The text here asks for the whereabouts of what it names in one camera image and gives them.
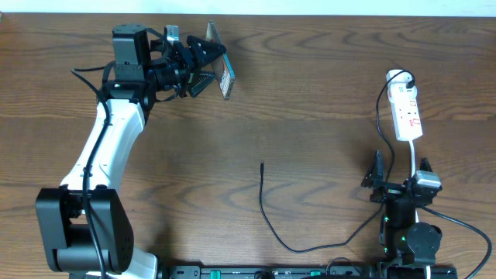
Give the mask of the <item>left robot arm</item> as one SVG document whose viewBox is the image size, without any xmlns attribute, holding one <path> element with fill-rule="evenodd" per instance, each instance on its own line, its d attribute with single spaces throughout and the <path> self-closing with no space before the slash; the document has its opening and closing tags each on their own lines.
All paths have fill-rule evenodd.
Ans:
<svg viewBox="0 0 496 279">
<path fill-rule="evenodd" d="M 138 249 L 119 198 L 133 144 L 165 91 L 169 100 L 196 97 L 217 82 L 230 96 L 235 75 L 214 22 L 205 38 L 185 43 L 176 26 L 163 32 L 140 24 L 112 31 L 115 58 L 95 88 L 97 116 L 70 173 L 36 197 L 36 215 L 49 268 L 72 278 L 165 278 L 160 258 Z"/>
</svg>

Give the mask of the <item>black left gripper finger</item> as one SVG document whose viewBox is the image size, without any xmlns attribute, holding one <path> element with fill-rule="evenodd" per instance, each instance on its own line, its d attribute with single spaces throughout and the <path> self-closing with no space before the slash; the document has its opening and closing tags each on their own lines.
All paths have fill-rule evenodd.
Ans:
<svg viewBox="0 0 496 279">
<path fill-rule="evenodd" d="M 193 56 L 195 67 L 198 69 L 211 64 L 226 52 L 224 45 L 206 41 L 196 36 L 188 36 L 187 44 Z"/>
<path fill-rule="evenodd" d="M 193 76 L 188 85 L 188 93 L 192 98 L 196 98 L 215 80 L 215 74 L 211 71 L 200 71 Z"/>
</svg>

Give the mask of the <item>Galaxy S25 Ultra smartphone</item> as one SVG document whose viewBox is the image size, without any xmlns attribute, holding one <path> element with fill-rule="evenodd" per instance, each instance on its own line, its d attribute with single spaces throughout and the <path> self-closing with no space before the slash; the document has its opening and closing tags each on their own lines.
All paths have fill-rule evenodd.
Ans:
<svg viewBox="0 0 496 279">
<path fill-rule="evenodd" d="M 208 21 L 205 39 L 210 43 L 223 44 L 214 20 Z M 229 100 L 236 80 L 236 75 L 234 73 L 233 66 L 229 61 L 227 52 L 216 58 L 211 63 L 211 66 L 223 98 L 225 100 Z"/>
</svg>

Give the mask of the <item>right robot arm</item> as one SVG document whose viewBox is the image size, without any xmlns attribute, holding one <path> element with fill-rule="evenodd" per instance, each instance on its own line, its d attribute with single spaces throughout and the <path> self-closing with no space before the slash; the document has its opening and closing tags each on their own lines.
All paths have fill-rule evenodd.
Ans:
<svg viewBox="0 0 496 279">
<path fill-rule="evenodd" d="M 379 276 L 428 278 L 427 268 L 436 263 L 443 234 L 439 227 L 420 222 L 417 209 L 432 204 L 442 190 L 439 175 L 424 158 L 420 169 L 403 183 L 387 182 L 382 152 L 377 150 L 361 186 L 373 190 L 371 202 L 385 206 L 380 229 L 385 260 L 377 264 Z"/>
</svg>

